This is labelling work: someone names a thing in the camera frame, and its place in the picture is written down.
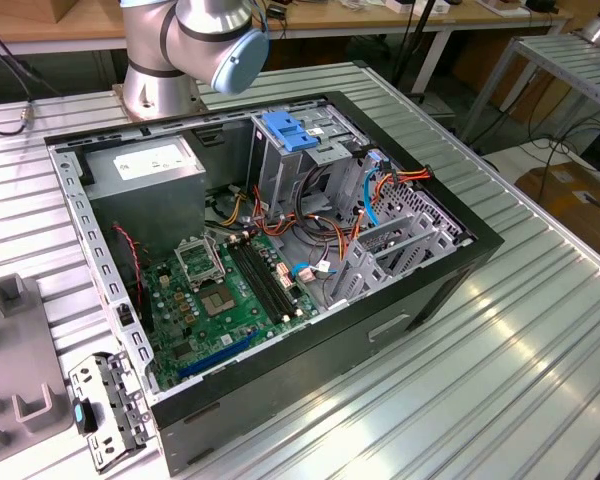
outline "blue tab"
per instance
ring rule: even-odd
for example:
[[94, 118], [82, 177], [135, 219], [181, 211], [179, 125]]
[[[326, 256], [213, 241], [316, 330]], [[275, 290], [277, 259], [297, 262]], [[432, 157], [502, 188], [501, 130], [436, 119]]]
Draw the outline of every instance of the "blue tab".
[[84, 418], [82, 415], [82, 405], [78, 404], [73, 408], [73, 411], [76, 415], [76, 422], [80, 423]]
[[267, 128], [284, 143], [289, 152], [297, 152], [318, 145], [318, 139], [309, 135], [298, 120], [287, 112], [269, 112], [262, 115]]

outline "cardboard box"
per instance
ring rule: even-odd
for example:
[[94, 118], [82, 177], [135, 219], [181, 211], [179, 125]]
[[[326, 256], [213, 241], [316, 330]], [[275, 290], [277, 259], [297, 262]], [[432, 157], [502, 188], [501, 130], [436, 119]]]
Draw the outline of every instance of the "cardboard box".
[[[534, 201], [544, 168], [534, 168], [516, 187]], [[575, 162], [549, 167], [542, 208], [600, 254], [600, 182]]]
[[78, 0], [0, 0], [0, 13], [57, 23]]

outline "aluminum table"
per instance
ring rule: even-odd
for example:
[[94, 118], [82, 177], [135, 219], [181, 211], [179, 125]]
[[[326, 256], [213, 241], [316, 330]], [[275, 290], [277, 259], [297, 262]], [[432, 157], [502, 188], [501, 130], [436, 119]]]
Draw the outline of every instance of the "aluminum table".
[[[528, 59], [529, 65], [501, 109], [504, 110], [511, 104], [537, 68], [546, 70], [580, 93], [580, 98], [566, 115], [569, 122], [587, 98], [600, 105], [600, 47], [590, 44], [575, 34], [516, 38], [509, 42], [487, 83], [474, 101], [460, 134], [462, 140], [467, 140], [482, 110], [516, 55]], [[556, 136], [564, 133], [567, 126], [568, 124], [562, 126]]]
[[[213, 108], [341, 90], [505, 243], [423, 327], [179, 478], [592, 478], [600, 470], [600, 257], [373, 71], [270, 72]], [[20, 104], [0, 105], [0, 127]], [[37, 280], [66, 373], [115, 350], [43, 137], [126, 122], [111, 92], [46, 100], [0, 138], [0, 275]], [[75, 427], [0, 463], [0, 478], [92, 478]], [[158, 446], [108, 478], [164, 478]]]

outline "wooden table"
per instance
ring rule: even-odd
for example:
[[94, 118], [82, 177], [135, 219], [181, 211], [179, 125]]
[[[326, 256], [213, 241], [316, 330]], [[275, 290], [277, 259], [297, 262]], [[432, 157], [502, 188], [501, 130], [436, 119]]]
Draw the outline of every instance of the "wooden table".
[[[500, 17], [475, 0], [464, 0], [461, 5], [452, 6], [448, 14], [429, 18], [425, 31], [436, 32], [436, 37], [413, 91], [425, 90], [453, 31], [546, 26], [548, 34], [555, 34], [569, 18], [566, 11], [551, 16], [534, 13], [530, 17]], [[408, 15], [380, 6], [352, 11], [337, 0], [326, 4], [298, 3], [289, 5], [284, 33], [285, 38], [404, 33], [407, 21]], [[411, 29], [415, 29], [417, 21], [414, 15]], [[273, 39], [282, 36], [284, 27], [280, 21], [270, 20], [269, 27]], [[0, 35], [14, 53], [20, 54], [126, 48], [122, 11], [114, 0], [79, 0], [57, 24], [0, 15]]]

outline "circuit board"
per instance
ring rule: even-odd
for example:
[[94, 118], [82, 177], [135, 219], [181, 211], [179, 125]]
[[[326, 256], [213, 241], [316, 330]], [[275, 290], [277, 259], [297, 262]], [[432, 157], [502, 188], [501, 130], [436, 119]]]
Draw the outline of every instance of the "circuit board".
[[[275, 265], [282, 260], [269, 239], [258, 234], [250, 244], [259, 252], [263, 264], [272, 270], [272, 278], [275, 277]], [[287, 295], [302, 315], [284, 322], [271, 319], [237, 267], [228, 246], [219, 245], [216, 251], [226, 272], [224, 281], [206, 282], [197, 291], [191, 288], [175, 254], [143, 270], [153, 317], [153, 331], [147, 332], [155, 356], [153, 372], [163, 390], [185, 379], [183, 372], [191, 366], [198, 370], [211, 367], [318, 314], [310, 295], [298, 284], [296, 294]], [[204, 249], [196, 249], [196, 252], [199, 255], [187, 257], [189, 271], [201, 271], [209, 266]]]

